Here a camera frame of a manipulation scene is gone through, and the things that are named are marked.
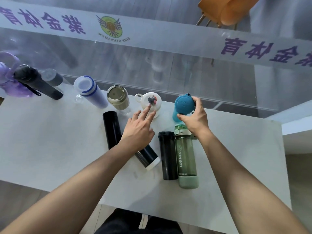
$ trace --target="black pants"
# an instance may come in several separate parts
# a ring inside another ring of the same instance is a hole
[[[141,213],[117,208],[95,234],[183,234],[177,222],[153,216],[149,216],[145,229],[138,229],[141,219]]]

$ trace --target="person's left arm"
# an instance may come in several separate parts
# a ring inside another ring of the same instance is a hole
[[[129,119],[118,145],[31,206],[1,234],[79,233],[114,176],[152,140],[155,112],[146,117],[149,110]]]

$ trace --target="white banner strip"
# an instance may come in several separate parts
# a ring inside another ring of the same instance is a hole
[[[0,27],[308,71],[312,42],[0,0]]]

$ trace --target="purple jug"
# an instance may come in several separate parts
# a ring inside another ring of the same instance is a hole
[[[20,60],[16,56],[8,52],[0,52],[0,88],[7,95],[13,97],[31,97],[33,96],[33,92],[13,78],[13,74],[20,63]]]

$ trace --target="white table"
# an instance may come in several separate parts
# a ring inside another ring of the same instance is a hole
[[[140,109],[130,96],[132,111]],[[174,104],[162,102],[152,122],[151,147],[160,156],[158,132],[173,130]],[[107,151],[102,114],[64,95],[7,97],[0,106],[0,180],[52,191]],[[252,174],[291,207],[281,125],[269,120],[206,109],[215,135]],[[119,116],[123,129],[126,117]],[[101,204],[163,217],[228,234],[238,233],[208,159],[194,141],[199,188],[184,190],[162,179],[159,163],[147,172],[136,157],[119,171]]]

